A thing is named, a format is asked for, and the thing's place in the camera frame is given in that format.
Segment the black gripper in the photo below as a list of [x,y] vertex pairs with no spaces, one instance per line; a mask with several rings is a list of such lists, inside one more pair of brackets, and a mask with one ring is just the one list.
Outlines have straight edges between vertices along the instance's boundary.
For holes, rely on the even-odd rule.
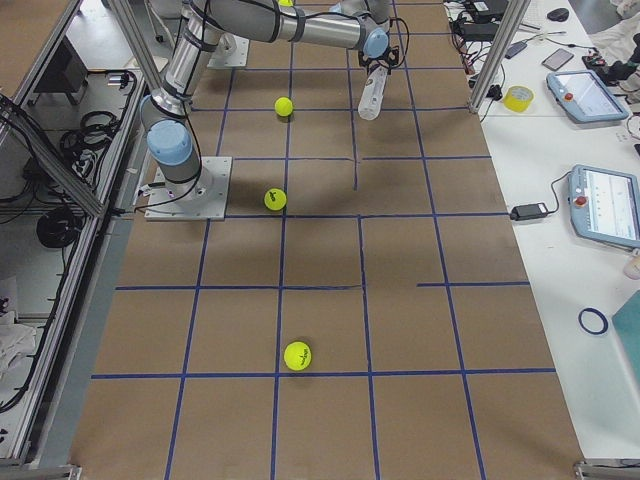
[[400,66],[400,47],[388,46],[384,53],[377,58],[367,56],[364,52],[358,52],[358,64],[366,70],[367,74],[373,73],[378,68],[382,68],[388,74]]

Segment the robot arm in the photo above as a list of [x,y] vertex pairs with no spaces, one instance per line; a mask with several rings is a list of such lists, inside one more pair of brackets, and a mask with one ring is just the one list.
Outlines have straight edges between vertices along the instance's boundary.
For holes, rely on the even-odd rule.
[[387,1],[340,1],[318,12],[277,1],[191,1],[188,9],[161,85],[140,105],[148,151],[171,203],[200,198],[212,182],[190,125],[189,104],[224,35],[355,50],[364,68],[376,62],[392,70],[399,64],[399,50],[390,44]]

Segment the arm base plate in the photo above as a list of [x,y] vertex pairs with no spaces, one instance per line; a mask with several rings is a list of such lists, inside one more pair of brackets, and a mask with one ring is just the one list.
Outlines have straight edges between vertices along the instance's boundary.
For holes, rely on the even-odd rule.
[[231,157],[204,156],[200,177],[182,185],[167,181],[157,167],[154,182],[161,186],[150,191],[151,206],[144,217],[148,221],[223,221],[232,163]]

